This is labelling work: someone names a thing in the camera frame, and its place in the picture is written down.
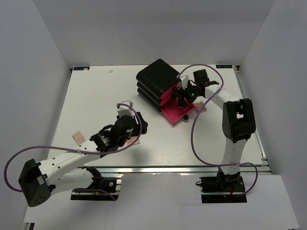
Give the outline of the four-colour eyeshadow palette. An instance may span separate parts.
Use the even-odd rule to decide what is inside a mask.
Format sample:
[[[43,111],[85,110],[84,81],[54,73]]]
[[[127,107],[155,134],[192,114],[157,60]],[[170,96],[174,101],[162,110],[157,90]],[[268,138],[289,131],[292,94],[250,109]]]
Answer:
[[[133,145],[140,144],[140,139],[137,139],[137,137],[131,137],[129,140],[127,140],[126,146],[129,146],[131,144],[133,144]]]

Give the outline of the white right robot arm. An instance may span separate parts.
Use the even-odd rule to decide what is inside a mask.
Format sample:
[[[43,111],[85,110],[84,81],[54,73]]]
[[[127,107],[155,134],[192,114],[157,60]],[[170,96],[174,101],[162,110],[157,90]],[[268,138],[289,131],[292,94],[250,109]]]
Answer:
[[[202,163],[218,167],[219,176],[216,180],[217,187],[222,191],[228,191],[234,185],[234,181],[240,175],[240,162],[243,149],[256,131],[256,122],[253,111],[253,104],[249,98],[240,99],[233,96],[224,89],[224,79],[222,75],[214,69],[221,82],[209,80],[205,69],[194,72],[194,85],[191,85],[189,77],[180,72],[177,80],[181,82],[183,95],[186,99],[194,99],[202,96],[207,99],[201,109],[208,102],[213,102],[222,112],[222,131],[226,139],[224,156],[220,164],[212,164],[202,160],[195,151],[194,129],[199,115],[196,115],[190,135],[190,143],[194,156]]]

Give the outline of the left blue corner label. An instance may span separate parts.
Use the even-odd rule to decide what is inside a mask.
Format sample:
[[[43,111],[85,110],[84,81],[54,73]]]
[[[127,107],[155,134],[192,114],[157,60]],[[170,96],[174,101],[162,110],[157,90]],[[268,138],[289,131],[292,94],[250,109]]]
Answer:
[[[89,70],[89,69],[90,69],[89,66],[85,66],[85,67],[83,67],[83,66],[77,66],[77,67],[74,67],[72,70],[73,70],[73,71],[84,71],[84,70]]]

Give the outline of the pink top drawer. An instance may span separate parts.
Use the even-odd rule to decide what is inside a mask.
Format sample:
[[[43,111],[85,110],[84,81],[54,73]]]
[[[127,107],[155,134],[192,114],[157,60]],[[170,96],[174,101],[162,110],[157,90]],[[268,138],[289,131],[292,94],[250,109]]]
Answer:
[[[173,86],[171,86],[169,89],[167,89],[160,97],[161,100],[163,100],[164,98],[166,98],[168,95],[170,95],[173,92],[174,88],[180,88],[181,87],[181,82],[177,82],[176,84],[174,84]]]

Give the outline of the blue corner label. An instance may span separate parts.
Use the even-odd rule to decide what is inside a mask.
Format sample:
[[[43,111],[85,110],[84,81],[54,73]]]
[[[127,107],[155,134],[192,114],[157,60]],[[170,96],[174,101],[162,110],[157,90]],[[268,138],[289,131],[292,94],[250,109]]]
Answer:
[[[217,69],[232,69],[233,68],[231,64],[219,64],[215,66]]]
[[[85,67],[83,67],[83,66],[77,66],[77,67],[74,67],[72,70],[73,70],[73,71],[84,71],[84,70],[89,70],[89,69],[90,69],[89,66],[85,66]]]

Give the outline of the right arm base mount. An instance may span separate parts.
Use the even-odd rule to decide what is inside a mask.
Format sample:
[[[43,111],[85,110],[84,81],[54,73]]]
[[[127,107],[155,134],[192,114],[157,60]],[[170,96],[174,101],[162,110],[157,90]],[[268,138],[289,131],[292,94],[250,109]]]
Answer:
[[[225,182],[221,175],[205,176],[195,183],[201,189],[201,202],[203,204],[235,204],[247,203],[243,178]]]

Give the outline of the pink blush palette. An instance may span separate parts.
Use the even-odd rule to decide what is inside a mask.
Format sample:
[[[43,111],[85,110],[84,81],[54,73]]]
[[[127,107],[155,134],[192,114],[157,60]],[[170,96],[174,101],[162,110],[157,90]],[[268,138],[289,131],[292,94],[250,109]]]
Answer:
[[[84,138],[84,136],[82,135],[82,133],[80,131],[74,133],[72,135],[72,138],[73,140],[76,142],[76,144],[79,146],[79,145],[82,145],[86,140]]]

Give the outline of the black drawer organizer cabinet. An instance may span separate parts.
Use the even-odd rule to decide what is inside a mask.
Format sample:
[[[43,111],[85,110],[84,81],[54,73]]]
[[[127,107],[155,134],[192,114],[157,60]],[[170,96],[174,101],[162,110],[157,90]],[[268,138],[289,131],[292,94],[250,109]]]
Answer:
[[[158,59],[136,75],[137,93],[156,111],[161,112],[161,95],[177,83],[179,72]]]

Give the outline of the right blue corner label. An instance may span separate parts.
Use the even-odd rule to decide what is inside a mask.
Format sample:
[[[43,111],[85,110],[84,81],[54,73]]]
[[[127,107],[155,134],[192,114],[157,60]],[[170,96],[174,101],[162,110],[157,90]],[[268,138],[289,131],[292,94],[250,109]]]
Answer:
[[[215,66],[217,69],[232,69],[233,68],[231,64],[219,64]]]

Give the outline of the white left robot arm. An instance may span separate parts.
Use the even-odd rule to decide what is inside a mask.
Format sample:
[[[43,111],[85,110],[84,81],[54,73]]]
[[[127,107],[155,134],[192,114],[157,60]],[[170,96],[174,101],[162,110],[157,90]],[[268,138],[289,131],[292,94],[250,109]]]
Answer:
[[[113,125],[103,127],[73,152],[51,159],[28,160],[18,179],[29,207],[46,202],[52,195],[68,190],[109,194],[115,192],[115,180],[107,180],[94,166],[86,163],[98,160],[123,147],[131,138],[147,132],[148,123],[140,112],[117,116]]]

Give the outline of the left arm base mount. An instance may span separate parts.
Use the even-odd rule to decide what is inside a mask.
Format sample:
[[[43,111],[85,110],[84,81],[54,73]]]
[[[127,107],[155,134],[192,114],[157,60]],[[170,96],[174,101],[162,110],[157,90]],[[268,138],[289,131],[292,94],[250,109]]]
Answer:
[[[122,174],[103,173],[99,178],[90,177],[86,185],[72,190],[74,201],[116,201],[121,187]]]

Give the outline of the aluminium table front rail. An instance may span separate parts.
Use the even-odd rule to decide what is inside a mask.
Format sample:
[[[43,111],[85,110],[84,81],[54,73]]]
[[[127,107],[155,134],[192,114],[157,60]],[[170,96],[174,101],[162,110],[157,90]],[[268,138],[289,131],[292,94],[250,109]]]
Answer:
[[[97,167],[101,173],[216,173],[217,167]]]

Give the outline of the floral pink palette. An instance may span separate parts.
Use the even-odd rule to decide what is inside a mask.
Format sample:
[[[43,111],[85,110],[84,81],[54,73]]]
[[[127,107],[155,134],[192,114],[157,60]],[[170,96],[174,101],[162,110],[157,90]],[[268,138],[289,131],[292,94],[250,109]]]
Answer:
[[[194,103],[194,105],[195,105],[195,112],[196,112],[197,114],[207,111],[207,108],[206,108],[206,107],[203,107],[203,105],[204,105],[203,101]]]

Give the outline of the pink bottom drawer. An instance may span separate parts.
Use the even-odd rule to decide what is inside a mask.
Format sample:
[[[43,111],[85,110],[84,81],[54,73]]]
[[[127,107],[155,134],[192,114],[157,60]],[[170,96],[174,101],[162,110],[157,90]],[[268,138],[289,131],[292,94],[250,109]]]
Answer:
[[[184,119],[185,115],[192,113],[195,107],[196,106],[192,103],[188,103],[187,107],[179,107],[178,101],[171,99],[161,106],[161,111],[171,124],[175,125],[177,122]]]

